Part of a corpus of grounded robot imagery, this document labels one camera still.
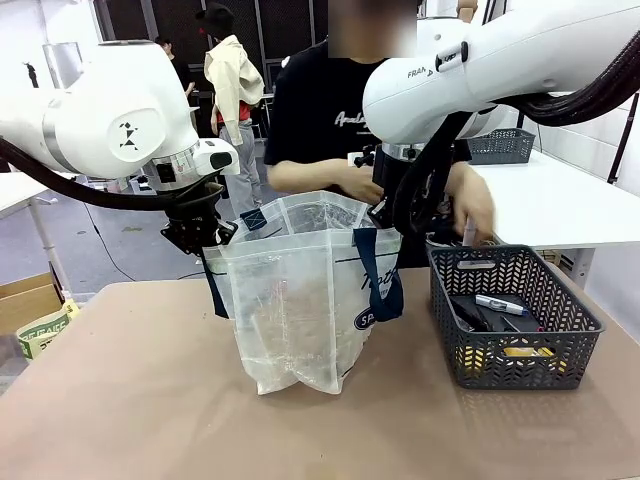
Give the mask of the person's left hand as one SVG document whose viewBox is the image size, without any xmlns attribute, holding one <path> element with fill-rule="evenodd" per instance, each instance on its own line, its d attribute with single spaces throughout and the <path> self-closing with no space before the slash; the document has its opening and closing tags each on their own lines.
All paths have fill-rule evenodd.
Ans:
<svg viewBox="0 0 640 480">
<path fill-rule="evenodd" d="M 494 232 L 495 206 L 485 180 L 466 162 L 451 166 L 445 193 L 452 199 L 454 230 L 464 235 L 472 221 L 475 228 L 473 246 L 490 240 Z"/>
</svg>

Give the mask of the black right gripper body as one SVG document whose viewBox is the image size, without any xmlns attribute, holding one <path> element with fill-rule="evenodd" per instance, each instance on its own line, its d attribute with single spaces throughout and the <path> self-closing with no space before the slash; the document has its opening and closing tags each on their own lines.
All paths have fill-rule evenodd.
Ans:
<svg viewBox="0 0 640 480">
<path fill-rule="evenodd" d="M 386 200 L 386 224 L 393 224 L 393 206 L 398 187 L 409 167 L 424 149 L 424 144 L 380 144 L 375 149 L 373 181 L 383 188 Z"/>
</svg>

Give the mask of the person's right hand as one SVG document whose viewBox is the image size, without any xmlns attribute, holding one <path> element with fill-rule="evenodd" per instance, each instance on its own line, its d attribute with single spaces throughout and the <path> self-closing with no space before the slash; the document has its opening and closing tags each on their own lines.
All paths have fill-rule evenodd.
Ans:
<svg viewBox="0 0 640 480">
<path fill-rule="evenodd" d="M 349 197 L 375 205 L 384 194 L 383 188 L 373 181 L 373 168 L 347 166 L 339 175 L 339 188 Z"/>
</svg>

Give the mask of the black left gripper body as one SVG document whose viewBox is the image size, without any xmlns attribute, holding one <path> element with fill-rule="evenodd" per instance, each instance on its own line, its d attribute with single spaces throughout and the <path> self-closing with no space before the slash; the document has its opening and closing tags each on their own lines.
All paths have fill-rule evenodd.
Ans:
<svg viewBox="0 0 640 480">
<path fill-rule="evenodd" d="M 164 211 L 168 223 L 161 235 L 183 253 L 201 253 L 203 248 L 223 243 L 218 197 L 172 201 Z"/>
</svg>

